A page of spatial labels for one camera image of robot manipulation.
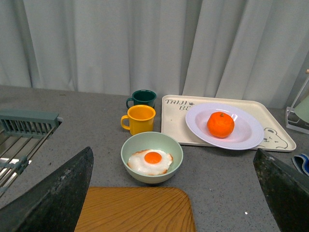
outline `countertop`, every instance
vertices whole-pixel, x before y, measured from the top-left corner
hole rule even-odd
[[[0,198],[13,201],[75,154],[89,146],[94,153],[90,186],[144,187],[125,170],[120,150],[131,136],[120,126],[128,96],[0,86],[0,108],[59,113],[63,122],[32,158],[32,163]],[[154,131],[161,132],[161,98],[156,100]],[[309,152],[308,134],[285,127],[285,110],[268,109],[296,142],[296,150],[269,152],[293,167],[293,155]],[[182,145],[177,173],[159,184],[189,196],[197,231],[279,232],[265,201],[253,158],[255,150]]]

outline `mug handle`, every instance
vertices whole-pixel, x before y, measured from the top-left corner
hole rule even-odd
[[[126,107],[129,109],[130,108],[130,106],[128,105],[128,102],[129,101],[134,101],[134,99],[133,98],[128,98],[127,100],[126,100]]]
[[[124,124],[124,120],[125,120],[125,119],[129,119],[128,115],[124,115],[124,116],[121,117],[120,124],[121,124],[121,126],[122,126],[124,129],[126,129],[126,130],[129,131],[129,130],[130,130],[130,127],[128,127],[127,125]]]

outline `wooden board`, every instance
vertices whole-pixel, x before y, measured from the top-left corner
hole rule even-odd
[[[178,188],[90,187],[76,232],[195,232],[190,199]]]

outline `bear illustration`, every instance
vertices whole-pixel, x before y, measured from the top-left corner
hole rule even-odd
[[[258,146],[268,148],[280,147],[286,149],[288,147],[288,144],[286,141],[284,141],[282,138],[278,136],[277,132],[274,129],[266,127],[264,129],[264,139]]]

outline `wooden tray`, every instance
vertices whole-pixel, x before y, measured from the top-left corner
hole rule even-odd
[[[189,197],[178,188],[90,187],[76,232],[195,232]]]
[[[294,140],[268,109],[256,101],[166,95],[162,98],[161,132],[182,145],[213,146],[193,134],[185,122],[185,115],[191,107],[208,102],[228,104],[242,109],[262,124],[264,140],[257,147],[252,148],[253,150],[262,148],[266,151],[290,152],[296,149]]]

